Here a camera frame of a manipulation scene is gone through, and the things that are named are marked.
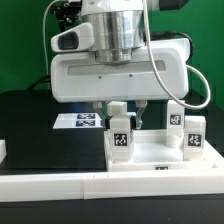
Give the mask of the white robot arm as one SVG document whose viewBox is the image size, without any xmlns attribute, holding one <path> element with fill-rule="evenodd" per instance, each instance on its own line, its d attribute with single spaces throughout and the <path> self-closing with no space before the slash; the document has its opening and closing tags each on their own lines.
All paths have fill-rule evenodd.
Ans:
<svg viewBox="0 0 224 224">
<path fill-rule="evenodd" d="M 135 127 L 149 100 L 189 91 L 186 38 L 150 36 L 150 11 L 179 10 L 189 0 L 81 0 L 81 24 L 51 39 L 51 88 L 59 102 L 134 101 Z"/>
</svg>

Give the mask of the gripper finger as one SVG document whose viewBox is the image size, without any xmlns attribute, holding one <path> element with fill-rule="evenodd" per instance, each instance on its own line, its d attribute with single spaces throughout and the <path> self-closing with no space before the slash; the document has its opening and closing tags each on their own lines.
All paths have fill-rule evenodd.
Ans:
<svg viewBox="0 0 224 224">
<path fill-rule="evenodd" d="M 101 118 L 101 125 L 104 129 L 109 128 L 109 115 L 107 112 L 107 101 L 94 101 L 93 109 Z"/>
<path fill-rule="evenodd" d="M 135 101 L 135 106 L 137 108 L 137 113 L 135 116 L 135 128 L 137 130 L 140 130 L 143 125 L 142 115 L 147 107 L 147 104 L 148 104 L 148 102 L 146 100 L 136 100 Z"/>
</svg>

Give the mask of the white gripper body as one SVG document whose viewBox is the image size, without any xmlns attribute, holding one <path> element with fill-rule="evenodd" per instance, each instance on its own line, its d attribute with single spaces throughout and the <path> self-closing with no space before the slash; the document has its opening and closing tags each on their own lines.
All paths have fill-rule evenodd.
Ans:
<svg viewBox="0 0 224 224">
<path fill-rule="evenodd" d="M 165 100 L 170 93 L 182 99 L 189 91 L 185 38 L 153 41 L 153 61 L 147 48 L 133 51 L 128 63 L 102 64 L 92 52 L 55 56 L 51 88 L 59 102 Z"/>
</svg>

